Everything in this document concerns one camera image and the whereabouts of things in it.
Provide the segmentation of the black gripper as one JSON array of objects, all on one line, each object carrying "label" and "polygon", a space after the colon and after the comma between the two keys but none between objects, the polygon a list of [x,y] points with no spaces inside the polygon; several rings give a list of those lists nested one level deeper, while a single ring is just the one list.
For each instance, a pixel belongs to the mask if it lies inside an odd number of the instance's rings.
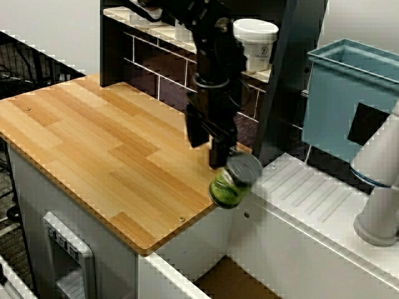
[{"label": "black gripper", "polygon": [[234,117],[241,106],[241,83],[232,81],[227,87],[200,89],[187,96],[186,129],[191,147],[207,143],[212,136],[209,166],[224,167],[230,148],[237,142]]}]

